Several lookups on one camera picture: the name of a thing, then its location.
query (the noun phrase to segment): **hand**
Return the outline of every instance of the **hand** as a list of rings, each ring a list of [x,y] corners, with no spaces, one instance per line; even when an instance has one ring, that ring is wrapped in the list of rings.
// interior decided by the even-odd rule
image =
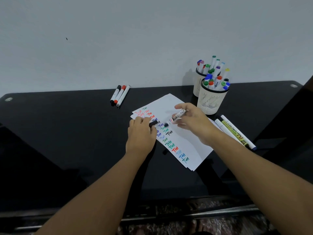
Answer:
[[[135,120],[129,122],[126,154],[132,154],[144,160],[151,152],[157,138],[157,130],[154,126],[149,127],[150,120],[150,117],[136,117]]]
[[[180,128],[190,130],[203,144],[211,146],[212,137],[214,137],[214,134],[220,133],[220,130],[210,122],[202,110],[191,103],[178,104],[175,109],[186,109],[187,112],[174,124],[177,124]]]

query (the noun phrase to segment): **right hand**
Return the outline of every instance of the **right hand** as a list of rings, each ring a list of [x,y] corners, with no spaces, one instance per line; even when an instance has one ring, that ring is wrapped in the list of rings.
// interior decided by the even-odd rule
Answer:
[[[175,109],[186,109],[187,112],[174,124],[177,124],[180,128],[190,130],[203,144],[211,146],[212,137],[221,131],[210,122],[202,110],[191,103],[178,104]]]

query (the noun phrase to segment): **pen cup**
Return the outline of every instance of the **pen cup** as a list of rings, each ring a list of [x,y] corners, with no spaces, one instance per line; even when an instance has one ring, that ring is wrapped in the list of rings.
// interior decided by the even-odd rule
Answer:
[[[206,88],[203,83],[204,78],[200,81],[200,92],[197,107],[199,107],[206,115],[213,115],[220,107],[229,88],[223,91],[210,90]]]
[[[196,73],[197,73],[197,76],[196,76],[196,79],[194,81],[194,95],[196,97],[199,97],[199,92],[200,92],[200,88],[201,88],[201,79],[203,77],[206,77],[207,75],[198,72],[197,69],[196,69]]]

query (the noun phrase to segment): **forearm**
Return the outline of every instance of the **forearm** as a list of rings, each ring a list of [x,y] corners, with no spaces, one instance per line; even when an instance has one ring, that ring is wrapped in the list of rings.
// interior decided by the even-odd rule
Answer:
[[[142,163],[125,155],[38,230],[41,234],[115,234],[128,193]]]
[[[224,133],[212,138],[215,152],[258,208],[283,234],[313,229],[313,185],[249,151]]]

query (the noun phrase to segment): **white paper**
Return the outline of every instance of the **white paper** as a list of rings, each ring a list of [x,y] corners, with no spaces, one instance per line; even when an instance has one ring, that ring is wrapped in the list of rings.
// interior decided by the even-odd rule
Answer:
[[[190,170],[195,170],[203,160],[213,151],[213,149],[207,145],[204,145],[200,142],[199,138],[191,133],[189,130],[179,128],[175,124],[171,124],[167,129],[168,131],[164,132],[164,126],[162,123],[168,121],[171,118],[172,114],[179,112],[179,109],[175,109],[174,106],[177,104],[183,103],[180,99],[175,97],[172,94],[167,94],[150,104],[143,106],[137,110],[133,111],[131,118],[135,119],[137,116],[141,117],[152,117],[157,118],[160,122],[156,125],[158,130],[158,141],[161,142],[174,156],[180,161],[185,167],[188,167]],[[181,151],[182,158],[180,158],[175,151],[172,151],[172,147],[169,148],[169,145],[166,142],[171,141],[175,144],[173,148],[178,147]]]

